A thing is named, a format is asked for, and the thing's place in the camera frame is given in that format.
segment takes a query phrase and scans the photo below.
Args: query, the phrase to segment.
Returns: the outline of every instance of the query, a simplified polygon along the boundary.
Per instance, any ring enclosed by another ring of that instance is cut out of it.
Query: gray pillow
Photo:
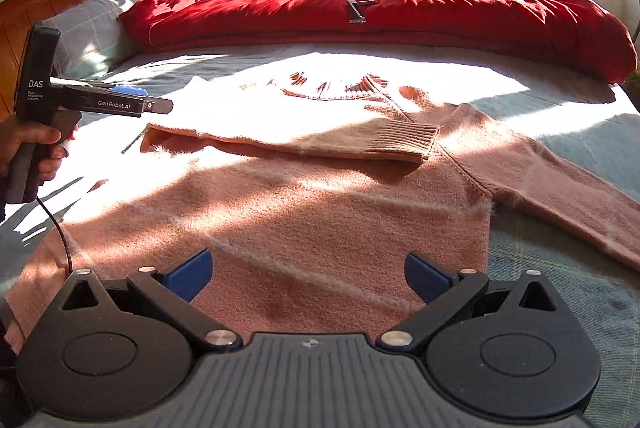
[[[54,68],[60,77],[95,80],[139,52],[118,20],[139,0],[87,0],[42,22],[62,31]]]

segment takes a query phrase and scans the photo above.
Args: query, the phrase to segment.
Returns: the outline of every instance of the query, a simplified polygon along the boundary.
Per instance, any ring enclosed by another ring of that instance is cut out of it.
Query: ribbed cuff
[[[365,152],[421,163],[430,156],[439,133],[434,124],[389,121]]]

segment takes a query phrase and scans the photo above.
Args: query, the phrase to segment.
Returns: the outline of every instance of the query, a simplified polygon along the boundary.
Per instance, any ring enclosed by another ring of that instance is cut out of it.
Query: human hand
[[[68,139],[75,139],[77,130],[75,127]],[[10,115],[0,122],[0,176],[9,175],[11,160],[22,143],[54,144],[59,140],[60,132],[55,128],[37,122],[18,123],[15,114]],[[63,146],[52,146],[49,157],[43,159],[38,166],[40,179],[52,180],[65,157],[66,150]]]

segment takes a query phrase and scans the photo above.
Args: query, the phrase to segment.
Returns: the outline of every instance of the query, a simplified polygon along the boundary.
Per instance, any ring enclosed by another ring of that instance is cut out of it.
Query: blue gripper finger
[[[409,253],[404,259],[404,280],[428,304],[451,289],[458,282],[458,275],[421,254]]]
[[[117,85],[116,87],[110,88],[109,90],[113,90],[114,92],[120,92],[122,94],[130,94],[132,96],[148,96],[144,88],[123,87],[123,86]]]
[[[158,280],[169,291],[190,302],[213,277],[213,255],[203,249],[184,262],[158,272]]]

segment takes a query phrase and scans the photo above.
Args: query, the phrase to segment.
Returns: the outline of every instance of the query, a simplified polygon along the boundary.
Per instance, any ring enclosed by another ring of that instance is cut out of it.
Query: screw
[[[389,347],[408,347],[414,337],[404,331],[387,331],[380,336],[380,341]]]
[[[215,345],[216,347],[233,345],[237,338],[238,336],[234,332],[227,331],[226,329],[208,332],[204,337],[209,345]]]

